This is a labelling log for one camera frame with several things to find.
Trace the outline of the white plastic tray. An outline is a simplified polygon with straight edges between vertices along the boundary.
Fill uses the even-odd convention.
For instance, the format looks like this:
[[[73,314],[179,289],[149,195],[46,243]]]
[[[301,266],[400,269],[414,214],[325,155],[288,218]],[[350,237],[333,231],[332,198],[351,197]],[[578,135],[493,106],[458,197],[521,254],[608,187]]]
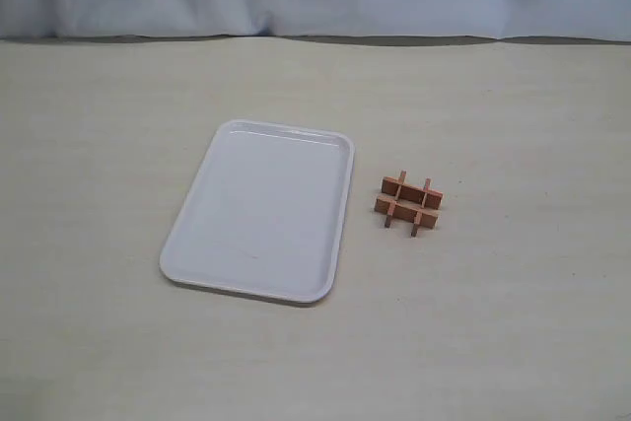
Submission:
[[[354,152],[332,131],[222,124],[163,246],[162,273],[182,286],[319,302],[336,275]]]

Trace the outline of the notched wooden piece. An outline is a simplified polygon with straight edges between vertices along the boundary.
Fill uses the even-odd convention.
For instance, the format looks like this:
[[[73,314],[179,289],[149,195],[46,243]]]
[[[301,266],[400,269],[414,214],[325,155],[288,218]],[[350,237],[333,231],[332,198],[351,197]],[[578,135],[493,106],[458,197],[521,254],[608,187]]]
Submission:
[[[394,211],[396,209],[396,205],[400,196],[400,192],[402,189],[402,186],[405,182],[406,179],[406,171],[401,171],[399,174],[399,178],[397,180],[397,188],[395,193],[390,197],[390,201],[389,201],[389,205],[387,208],[387,212],[386,212],[386,219],[385,219],[385,227],[386,228],[390,228],[392,219],[393,219],[393,215],[394,215]]]
[[[375,201],[374,210],[379,214],[383,214],[385,216],[385,219],[386,219],[386,212],[389,205],[389,201],[390,201],[390,196],[385,195],[385,194],[379,195]],[[419,206],[415,206],[409,203],[408,201],[398,200],[396,209],[394,211],[392,222],[394,220],[399,220],[399,221],[409,223],[411,225],[411,230],[410,230],[410,236],[411,236],[415,214],[418,208]],[[423,219],[421,221],[421,229],[434,229],[437,224],[438,218],[439,218],[439,214],[437,211],[425,208]]]
[[[413,223],[413,227],[412,227],[412,231],[411,231],[411,236],[413,238],[415,238],[418,234],[418,231],[421,229],[421,221],[423,219],[423,214],[424,214],[424,209],[425,209],[425,201],[427,199],[428,196],[428,191],[430,190],[430,184],[431,184],[431,180],[429,178],[425,179],[425,183],[423,185],[423,196],[421,198],[420,201],[420,207],[418,208],[416,214],[415,214],[415,219],[414,219],[414,223]]]
[[[422,207],[438,210],[441,206],[444,194],[431,187],[432,181],[425,179],[422,187],[406,182],[400,182],[398,178],[385,176],[382,180],[381,193],[397,200],[409,201],[420,204]]]

